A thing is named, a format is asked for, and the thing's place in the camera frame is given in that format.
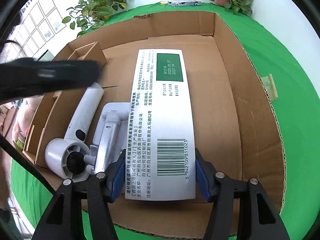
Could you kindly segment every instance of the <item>metal screw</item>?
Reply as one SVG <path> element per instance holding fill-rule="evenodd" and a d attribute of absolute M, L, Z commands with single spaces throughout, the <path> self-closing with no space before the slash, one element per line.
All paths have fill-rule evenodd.
<path fill-rule="evenodd" d="M 106 175 L 104 172 L 98 172 L 96 176 L 98 179 L 103 179 Z"/>
<path fill-rule="evenodd" d="M 251 184 L 257 185 L 258 184 L 258 180 L 255 178 L 250 179 Z"/>
<path fill-rule="evenodd" d="M 218 177 L 218 178 L 220 178 L 220 179 L 223 179 L 223 178 L 224 178 L 224 173 L 218 171 L 218 172 L 216 173 L 216 177 Z"/>
<path fill-rule="evenodd" d="M 63 185 L 65 185 L 65 186 L 68 186 L 68 185 L 70 185 L 71 184 L 71 179 L 65 179 L 64 181 L 63 181 Z"/>

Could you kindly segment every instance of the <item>black cable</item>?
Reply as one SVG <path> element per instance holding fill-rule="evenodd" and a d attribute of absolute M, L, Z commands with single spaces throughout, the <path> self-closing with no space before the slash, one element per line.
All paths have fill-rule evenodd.
<path fill-rule="evenodd" d="M 30 164 L 21 154 L 2 136 L 0 135 L 0 147 L 6 151 L 17 163 L 31 173 L 36 179 L 38 179 L 42 185 L 44 185 L 49 192 L 54 195 L 55 190 L 49 182 L 42 176 L 42 174 Z"/>

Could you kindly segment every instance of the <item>cardboard compartment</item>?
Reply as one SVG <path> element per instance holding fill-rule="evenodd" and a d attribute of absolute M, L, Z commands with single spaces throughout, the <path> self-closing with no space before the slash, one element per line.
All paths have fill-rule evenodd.
<path fill-rule="evenodd" d="M 218 15 L 176 11 L 129 19 L 81 36 L 62 49 L 55 59 L 82 57 L 82 49 L 93 42 L 100 44 L 108 64 L 99 79 L 105 92 L 89 128 L 87 145 L 92 142 L 103 106 L 108 102 L 129 102 L 138 50 L 181 49 L 188 76 L 196 147 L 206 161 L 231 178 L 259 179 L 280 211 L 285 169 L 277 121 L 250 59 Z M 75 96 L 72 107 L 66 107 L 67 99 L 63 107 L 57 107 L 56 100 L 44 127 L 38 160 L 44 153 L 44 142 L 54 137 L 63 138 L 77 98 L 81 98 L 79 94 L 79 91 L 69 92 L 69 98 Z M 46 178 L 56 189 L 62 179 L 48 174 L 50 172 Z M 154 236 L 200 239 L 212 204 L 205 203 L 199 192 L 194 200 L 169 202 L 125 200 L 121 195 L 109 204 L 109 209 L 113 222 L 123 228 Z M 235 200 L 230 235 L 237 231 L 238 209 L 239 202 Z"/>
<path fill-rule="evenodd" d="M 103 67 L 106 58 L 97 42 L 74 50 L 68 60 L 97 60 Z M 42 98 L 31 121 L 23 154 L 31 163 L 48 168 L 44 159 L 47 144 L 54 138 L 63 138 L 85 89 L 47 93 Z"/>

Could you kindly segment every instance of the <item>clear packing tape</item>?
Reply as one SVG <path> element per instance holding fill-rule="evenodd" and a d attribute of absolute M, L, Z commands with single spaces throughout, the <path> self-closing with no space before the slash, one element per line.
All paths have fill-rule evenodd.
<path fill-rule="evenodd" d="M 278 92 L 276 89 L 276 85 L 273 81 L 272 75 L 269 74 L 266 77 L 262 77 L 261 78 L 262 83 L 265 87 L 265 89 L 267 90 L 267 94 L 270 98 L 271 101 L 276 100 L 278 98 Z"/>

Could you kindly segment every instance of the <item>barcode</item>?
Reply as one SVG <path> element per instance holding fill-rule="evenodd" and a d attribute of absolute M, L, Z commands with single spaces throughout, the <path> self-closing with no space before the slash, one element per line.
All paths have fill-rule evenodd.
<path fill-rule="evenodd" d="M 157 139 L 157 176 L 185 175 L 186 139 Z"/>

